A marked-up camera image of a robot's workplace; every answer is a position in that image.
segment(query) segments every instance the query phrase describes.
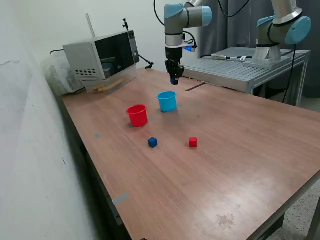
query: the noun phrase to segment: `aluminum frame table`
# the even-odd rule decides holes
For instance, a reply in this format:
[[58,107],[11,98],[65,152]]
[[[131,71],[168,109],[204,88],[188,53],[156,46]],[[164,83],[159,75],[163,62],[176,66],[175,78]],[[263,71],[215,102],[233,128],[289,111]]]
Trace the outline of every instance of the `aluminum frame table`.
[[[255,50],[255,48],[230,47],[215,54],[228,57],[252,57],[255,54]],[[244,62],[239,60],[215,60],[210,56],[206,56],[197,60],[187,61],[184,64],[185,71],[183,76],[253,95],[255,88],[291,70],[293,52],[291,50],[281,50],[281,53],[286,57],[290,57],[290,62],[273,70],[246,66]],[[287,103],[290,105],[300,105],[310,54],[311,51],[307,50],[296,51],[294,71],[287,96]]]

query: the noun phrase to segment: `black cable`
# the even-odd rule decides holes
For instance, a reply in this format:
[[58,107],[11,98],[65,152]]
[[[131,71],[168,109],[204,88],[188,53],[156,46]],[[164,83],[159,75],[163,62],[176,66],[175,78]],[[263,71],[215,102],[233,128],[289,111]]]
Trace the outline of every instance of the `black cable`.
[[[157,10],[156,10],[156,0],[153,0],[153,10],[154,10],[154,14],[155,14],[156,18],[158,19],[158,21],[159,21],[163,26],[165,26],[165,24],[160,20],[158,14],[157,14]],[[197,48],[198,46],[197,46],[197,42],[196,42],[195,37],[194,37],[190,32],[188,32],[188,31],[183,31],[183,32],[184,32],[185,34],[189,34],[189,35],[192,37],[193,42],[194,42],[193,48]]]
[[224,11],[224,9],[222,8],[222,5],[221,5],[221,2],[220,0],[218,0],[218,3],[219,3],[219,7],[221,9],[221,12],[223,13],[223,15],[225,15],[227,18],[232,18],[234,17],[235,15],[237,15],[238,13],[240,13],[242,11],[242,9],[245,8],[245,6],[247,6],[247,4],[250,2],[251,0],[247,0],[246,3],[239,9],[239,11],[237,11],[235,14],[233,15],[227,15]]
[[293,74],[293,72],[294,72],[296,51],[297,51],[297,45],[294,45],[294,48],[293,48],[292,66],[291,66],[289,81],[288,81],[288,84],[287,84],[287,86],[286,86],[285,94],[284,94],[284,97],[283,97],[283,100],[282,100],[282,103],[283,103],[283,104],[285,103],[286,96],[287,96],[287,93],[288,93],[288,91],[289,91],[289,87],[290,87],[290,83],[291,83],[292,74]]
[[200,58],[204,58],[204,57],[212,57],[211,54],[206,54],[206,55],[202,55]]
[[189,41],[185,41],[185,40],[184,40],[184,42],[185,42],[186,44],[193,44],[193,43],[194,43],[194,40],[193,40],[193,39],[190,39]]
[[54,53],[54,52],[61,52],[61,51],[64,51],[64,49],[52,50],[52,51],[50,52],[50,55],[51,55],[52,53]]
[[[206,55],[201,56],[200,58],[202,59],[203,57],[214,57],[214,56],[212,56],[212,55],[210,55],[210,54],[206,54]],[[230,60],[230,59],[232,59],[232,58],[240,59],[240,58],[242,58],[242,56],[226,56],[226,59],[227,59],[227,60]],[[252,56],[247,56],[246,58],[247,58],[247,59],[252,59],[253,57],[252,57]]]
[[289,54],[293,53],[294,51],[295,51],[295,50],[291,50],[291,51],[288,51],[288,52],[282,53],[282,54],[281,54],[281,57],[287,56],[287,55],[289,55]]

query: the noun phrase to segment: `floor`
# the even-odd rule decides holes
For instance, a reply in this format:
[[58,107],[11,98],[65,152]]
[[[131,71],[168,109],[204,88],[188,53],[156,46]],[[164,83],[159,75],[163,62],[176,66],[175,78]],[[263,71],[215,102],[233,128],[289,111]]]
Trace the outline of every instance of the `floor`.
[[[272,98],[275,101],[282,99],[283,94]],[[303,98],[300,107],[320,112],[320,98]],[[319,196],[320,181],[287,211],[283,227],[269,237],[268,240],[304,240],[308,234]]]

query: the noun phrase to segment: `gray curtain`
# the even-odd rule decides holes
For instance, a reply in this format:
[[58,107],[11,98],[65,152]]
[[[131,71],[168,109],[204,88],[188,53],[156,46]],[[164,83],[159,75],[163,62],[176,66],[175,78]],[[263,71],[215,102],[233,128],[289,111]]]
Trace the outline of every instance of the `gray curtain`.
[[[220,0],[222,7],[229,15],[237,12],[247,0]],[[230,47],[256,47],[257,21],[261,18],[273,16],[271,0],[251,0],[250,3],[235,17],[225,17],[217,0],[207,0],[213,13],[211,25],[201,29],[199,41],[199,57],[212,54]],[[317,57],[320,55],[317,42],[320,42],[320,16],[318,14],[320,2],[297,0],[303,14],[312,20],[310,35],[297,46],[298,50],[311,50],[311,59],[308,65],[304,95],[308,98],[320,98],[320,80],[318,80]],[[292,49],[293,46],[281,46],[283,49]],[[286,81],[274,81],[271,86],[276,89],[285,88]]]

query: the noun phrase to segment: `plastic bag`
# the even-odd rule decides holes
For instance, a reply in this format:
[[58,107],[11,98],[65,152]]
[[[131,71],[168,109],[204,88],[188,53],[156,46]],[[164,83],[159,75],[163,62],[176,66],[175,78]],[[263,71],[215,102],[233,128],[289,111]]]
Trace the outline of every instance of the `plastic bag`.
[[82,82],[75,79],[64,51],[53,52],[41,67],[50,88],[58,96],[84,88]]

